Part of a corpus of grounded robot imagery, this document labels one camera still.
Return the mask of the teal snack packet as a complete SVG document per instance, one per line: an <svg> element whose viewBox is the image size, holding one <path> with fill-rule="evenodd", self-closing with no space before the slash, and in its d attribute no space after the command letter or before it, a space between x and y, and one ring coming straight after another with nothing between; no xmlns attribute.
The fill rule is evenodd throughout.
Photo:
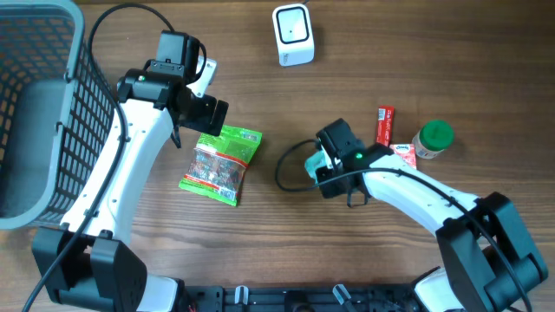
<svg viewBox="0 0 555 312"><path fill-rule="evenodd" d="M314 180L317 180L317 169L326 166L326 158L323 151L318 151L314 153L304 162L304 168L306 172Z"/></svg>

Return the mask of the red white tissue pack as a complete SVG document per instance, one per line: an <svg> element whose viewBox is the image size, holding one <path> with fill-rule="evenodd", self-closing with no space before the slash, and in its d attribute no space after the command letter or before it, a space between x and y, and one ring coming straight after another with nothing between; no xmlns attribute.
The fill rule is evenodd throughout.
<svg viewBox="0 0 555 312"><path fill-rule="evenodd" d="M417 168L415 146L413 144L392 144L389 147L410 167Z"/></svg>

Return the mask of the green candy bag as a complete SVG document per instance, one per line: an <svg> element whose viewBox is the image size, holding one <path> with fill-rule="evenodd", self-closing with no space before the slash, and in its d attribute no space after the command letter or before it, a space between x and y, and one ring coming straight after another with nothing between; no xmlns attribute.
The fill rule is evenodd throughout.
<svg viewBox="0 0 555 312"><path fill-rule="evenodd" d="M227 125L219 136L202 133L179 188L236 206L245 172L262 138L260 132Z"/></svg>

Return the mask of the red coffee stick sachet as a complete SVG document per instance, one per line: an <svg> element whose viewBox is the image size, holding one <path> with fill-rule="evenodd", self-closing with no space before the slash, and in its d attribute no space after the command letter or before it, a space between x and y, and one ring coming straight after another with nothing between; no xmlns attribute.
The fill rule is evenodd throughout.
<svg viewBox="0 0 555 312"><path fill-rule="evenodd" d="M393 119L395 115L395 108L392 106L379 106L378 107L378 120L376 125L376 138L377 143L389 146L393 132Z"/></svg>

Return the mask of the green lid jar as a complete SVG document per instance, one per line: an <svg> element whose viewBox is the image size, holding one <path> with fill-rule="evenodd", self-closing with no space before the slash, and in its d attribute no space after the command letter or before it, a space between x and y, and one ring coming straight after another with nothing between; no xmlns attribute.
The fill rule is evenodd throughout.
<svg viewBox="0 0 555 312"><path fill-rule="evenodd" d="M454 142L454 130L444 120L431 120L413 138L415 155L422 159L433 159Z"/></svg>

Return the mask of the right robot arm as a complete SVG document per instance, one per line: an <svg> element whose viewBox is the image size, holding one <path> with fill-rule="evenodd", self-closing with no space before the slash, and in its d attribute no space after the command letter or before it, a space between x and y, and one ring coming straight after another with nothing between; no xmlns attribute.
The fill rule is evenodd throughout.
<svg viewBox="0 0 555 312"><path fill-rule="evenodd" d="M460 192L409 166L392 149L366 147L339 119L317 133L325 198L361 192L394 206L439 245L443 265L414 286L429 311L505 311L548 277L548 268L513 202L494 192Z"/></svg>

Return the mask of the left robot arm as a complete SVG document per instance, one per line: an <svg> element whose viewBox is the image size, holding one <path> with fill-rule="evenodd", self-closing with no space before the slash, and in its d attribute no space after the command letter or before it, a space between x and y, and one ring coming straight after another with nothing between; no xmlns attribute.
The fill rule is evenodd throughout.
<svg viewBox="0 0 555 312"><path fill-rule="evenodd" d="M129 246L133 218L153 163L183 127L217 136L228 106L206 87L213 63L183 32L161 33L156 57L120 79L115 121L88 181L57 228L40 228L32 253L38 284L62 305L97 311L183 311L180 279L157 276Z"/></svg>

